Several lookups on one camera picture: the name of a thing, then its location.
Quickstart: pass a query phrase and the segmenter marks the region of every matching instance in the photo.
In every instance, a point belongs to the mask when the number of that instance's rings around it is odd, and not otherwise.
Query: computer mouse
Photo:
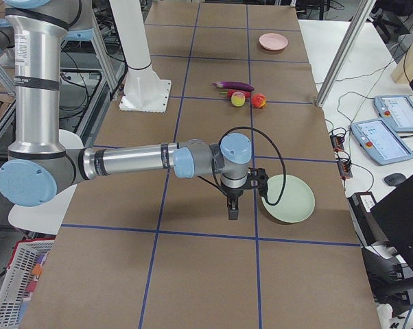
[[[406,181],[406,176],[402,173],[392,173],[391,175],[386,176],[383,180],[389,186],[398,186]]]

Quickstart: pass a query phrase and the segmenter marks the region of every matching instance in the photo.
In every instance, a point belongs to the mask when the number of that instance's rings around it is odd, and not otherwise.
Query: computer monitor
[[[371,213],[413,271],[413,174],[372,207]]]

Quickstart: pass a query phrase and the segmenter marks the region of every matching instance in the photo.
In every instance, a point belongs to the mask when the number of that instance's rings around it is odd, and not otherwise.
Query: green plate
[[[283,175],[268,180],[268,200],[275,202],[281,192]],[[276,206],[269,206],[262,198],[266,210],[276,219],[286,223],[298,223],[307,219],[315,208],[315,196],[309,185],[298,177],[287,175],[283,197]]]

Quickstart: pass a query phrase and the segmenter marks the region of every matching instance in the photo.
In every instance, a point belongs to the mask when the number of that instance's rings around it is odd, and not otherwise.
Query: white pillar
[[[165,112],[172,82],[153,71],[139,0],[110,0],[129,71],[121,110]]]

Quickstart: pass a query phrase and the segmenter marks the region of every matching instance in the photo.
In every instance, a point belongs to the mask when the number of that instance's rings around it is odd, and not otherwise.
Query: white basket
[[[33,279],[31,271],[39,256],[49,252],[53,244],[53,239],[27,240],[16,244],[0,292],[0,329],[18,328],[22,299],[30,294],[25,290]]]

